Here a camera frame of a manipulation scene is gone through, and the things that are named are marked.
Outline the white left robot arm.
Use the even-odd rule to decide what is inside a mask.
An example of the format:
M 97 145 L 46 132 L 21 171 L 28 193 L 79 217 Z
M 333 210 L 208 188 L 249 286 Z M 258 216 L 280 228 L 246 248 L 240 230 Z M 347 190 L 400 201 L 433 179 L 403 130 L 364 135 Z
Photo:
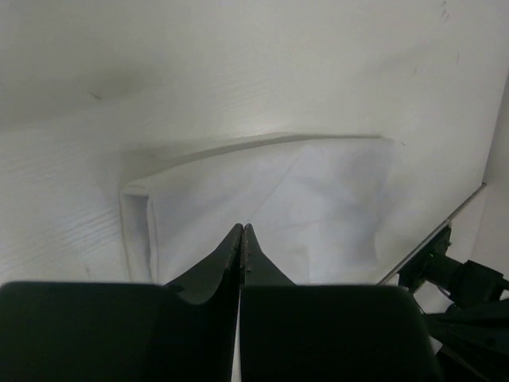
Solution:
M 165 285 L 1 289 L 4 381 L 505 381 L 507 280 L 446 255 L 450 227 L 396 286 L 299 286 L 236 224 Z

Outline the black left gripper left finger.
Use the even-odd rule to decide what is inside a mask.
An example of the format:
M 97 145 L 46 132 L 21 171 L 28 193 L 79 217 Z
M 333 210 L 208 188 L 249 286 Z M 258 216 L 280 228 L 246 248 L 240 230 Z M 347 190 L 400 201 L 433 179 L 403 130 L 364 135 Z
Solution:
M 165 285 L 4 284 L 2 380 L 230 380 L 242 234 Z

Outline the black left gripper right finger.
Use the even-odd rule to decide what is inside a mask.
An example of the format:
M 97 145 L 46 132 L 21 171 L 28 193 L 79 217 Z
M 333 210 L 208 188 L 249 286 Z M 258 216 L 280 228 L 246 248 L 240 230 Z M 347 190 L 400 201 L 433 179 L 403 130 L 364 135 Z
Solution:
M 424 318 L 396 286 L 297 285 L 241 241 L 244 381 L 440 381 Z

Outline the white skirt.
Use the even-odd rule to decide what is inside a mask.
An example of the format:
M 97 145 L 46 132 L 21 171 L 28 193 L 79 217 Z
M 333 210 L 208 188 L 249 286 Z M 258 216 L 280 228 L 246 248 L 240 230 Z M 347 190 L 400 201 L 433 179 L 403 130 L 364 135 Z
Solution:
M 251 225 L 268 258 L 297 283 L 336 283 L 375 264 L 388 138 L 269 143 L 170 167 L 120 193 L 131 280 L 166 283 Z

